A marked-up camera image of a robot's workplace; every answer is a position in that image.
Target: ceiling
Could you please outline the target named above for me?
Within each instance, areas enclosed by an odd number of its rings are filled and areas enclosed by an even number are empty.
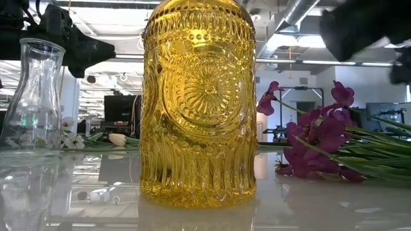
[[[154,0],[42,0],[40,11],[43,12],[47,4],[55,4],[68,9],[70,5],[71,18],[78,28],[87,36],[109,42],[116,47],[117,54],[142,55],[144,54],[141,33],[155,6],[160,1]],[[257,54],[270,38],[269,28],[273,26],[273,18],[286,8],[288,0],[240,0],[245,9],[261,16],[254,21],[256,28]],[[318,34],[318,21],[321,10],[332,9],[340,4],[341,0],[322,0],[307,18],[301,22],[301,31],[305,34]],[[30,2],[31,10],[35,9],[35,2]],[[294,46],[279,47],[272,57],[308,59],[308,60],[335,60],[325,48],[308,48]],[[393,49],[373,48],[355,56],[354,59],[365,62],[387,62],[395,59]],[[82,80],[82,88],[106,88],[107,90],[83,90],[83,98],[102,98],[112,94],[113,87],[126,89],[140,89],[143,82],[143,64],[138,62],[122,62],[123,60],[110,60],[90,67],[86,74],[97,77],[95,84]],[[267,64],[259,64],[259,70],[295,70],[311,71],[317,74],[323,66],[318,65],[292,65],[278,64],[271,68]],[[0,61],[0,78],[4,85],[16,86],[19,79],[19,63]],[[13,89],[2,89],[0,107],[6,106],[7,98],[13,94]]]

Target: sunburst pattern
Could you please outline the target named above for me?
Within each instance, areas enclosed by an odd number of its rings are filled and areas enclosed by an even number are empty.
[[[238,80],[210,65],[192,75],[184,83],[184,101],[192,116],[225,116],[238,95]]]

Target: black equipment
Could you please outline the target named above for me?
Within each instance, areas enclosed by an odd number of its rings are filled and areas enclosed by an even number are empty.
[[[349,111],[350,118],[355,121],[359,128],[363,128],[364,130],[370,132],[382,132],[381,123],[377,120],[370,120],[366,114],[366,109],[364,108],[357,108],[358,111],[361,113]]]
[[[331,12],[324,11],[320,34],[334,57],[342,62],[383,37],[402,44],[394,62],[391,83],[411,83],[411,1],[347,0]]]
[[[0,131],[3,131],[3,123],[4,123],[4,119],[6,117],[6,113],[7,111],[0,111]]]
[[[101,123],[101,127],[105,128],[106,132],[122,133],[127,136],[133,130],[134,137],[138,139],[140,137],[140,113],[141,96],[104,96],[105,121]]]
[[[84,78],[86,68],[114,58],[114,46],[84,35],[73,24],[69,11],[49,4],[43,15],[36,0],[37,24],[29,12],[29,0],[0,1],[0,60],[20,60],[20,39],[35,38],[58,44],[66,50],[63,65],[75,78]],[[24,28],[24,22],[30,26]]]
[[[367,114],[405,123],[405,109],[398,103],[366,103]]]

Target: glossy tabletop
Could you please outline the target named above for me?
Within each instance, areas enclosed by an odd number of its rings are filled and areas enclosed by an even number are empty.
[[[254,200],[204,210],[140,196],[138,157],[81,157],[62,161],[46,230],[411,230],[411,187],[276,176],[281,152],[256,156]]]

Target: ductwork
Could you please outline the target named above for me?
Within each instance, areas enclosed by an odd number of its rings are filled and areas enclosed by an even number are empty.
[[[276,47],[268,46],[270,40],[278,31],[288,30],[289,32],[298,32],[299,24],[308,15],[308,13],[319,3],[320,0],[289,0],[287,7],[282,12],[273,17],[274,22],[269,25],[274,27],[274,33],[267,44],[258,53],[259,58],[270,58],[275,52]]]

